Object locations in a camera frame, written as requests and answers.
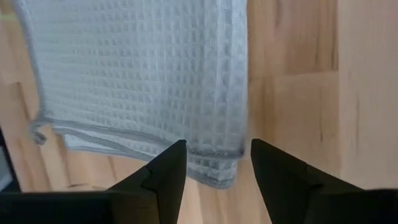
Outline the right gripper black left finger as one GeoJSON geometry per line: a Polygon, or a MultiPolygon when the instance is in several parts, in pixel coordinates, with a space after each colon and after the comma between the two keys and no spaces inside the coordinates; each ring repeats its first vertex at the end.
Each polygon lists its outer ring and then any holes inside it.
{"type": "Polygon", "coordinates": [[[179,140],[107,190],[1,193],[0,224],[177,224],[186,172],[179,140]]]}

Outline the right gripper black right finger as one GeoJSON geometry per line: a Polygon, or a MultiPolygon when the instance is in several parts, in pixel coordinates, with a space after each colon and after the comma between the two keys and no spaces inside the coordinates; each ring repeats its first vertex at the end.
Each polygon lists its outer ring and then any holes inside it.
{"type": "Polygon", "coordinates": [[[398,224],[398,189],[361,189],[261,139],[251,160],[272,224],[398,224]]]}

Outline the light grey waffle microfiber towel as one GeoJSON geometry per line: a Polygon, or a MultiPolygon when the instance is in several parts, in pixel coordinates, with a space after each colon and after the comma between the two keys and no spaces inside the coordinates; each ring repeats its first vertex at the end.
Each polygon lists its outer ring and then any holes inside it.
{"type": "Polygon", "coordinates": [[[187,142],[187,174],[232,186],[244,155],[247,0],[12,0],[39,95],[30,124],[66,147],[150,161],[187,142]]]}

